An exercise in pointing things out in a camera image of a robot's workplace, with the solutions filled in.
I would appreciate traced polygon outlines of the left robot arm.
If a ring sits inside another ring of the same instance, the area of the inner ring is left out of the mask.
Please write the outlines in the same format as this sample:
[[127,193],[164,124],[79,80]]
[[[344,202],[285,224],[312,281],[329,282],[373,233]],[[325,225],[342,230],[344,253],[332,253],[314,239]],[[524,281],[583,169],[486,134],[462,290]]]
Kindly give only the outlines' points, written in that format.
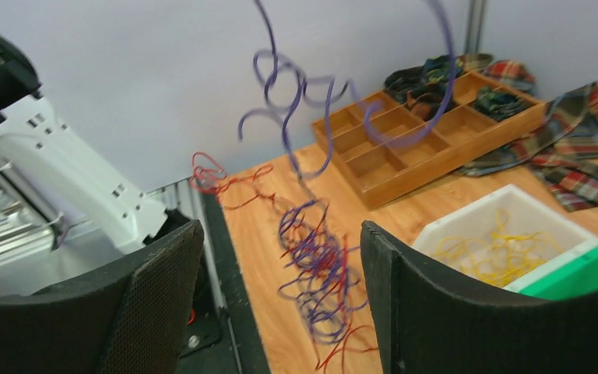
[[187,223],[152,199],[81,139],[43,95],[30,60],[0,36],[0,169],[41,210],[40,182],[81,209],[123,253],[150,245]]

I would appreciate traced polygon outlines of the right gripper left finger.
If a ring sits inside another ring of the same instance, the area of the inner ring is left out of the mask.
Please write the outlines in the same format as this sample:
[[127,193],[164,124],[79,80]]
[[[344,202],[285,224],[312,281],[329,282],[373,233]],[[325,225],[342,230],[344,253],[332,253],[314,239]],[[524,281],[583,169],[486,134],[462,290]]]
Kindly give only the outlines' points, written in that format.
[[0,297],[0,373],[172,373],[203,250],[197,220],[32,295]]

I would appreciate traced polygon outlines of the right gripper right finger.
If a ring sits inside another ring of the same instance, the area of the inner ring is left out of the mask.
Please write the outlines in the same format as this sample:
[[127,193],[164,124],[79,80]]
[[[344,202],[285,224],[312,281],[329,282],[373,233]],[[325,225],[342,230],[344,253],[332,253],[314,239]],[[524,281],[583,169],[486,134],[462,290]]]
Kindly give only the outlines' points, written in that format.
[[361,261],[385,373],[598,373],[598,291],[548,301],[469,277],[373,221]]

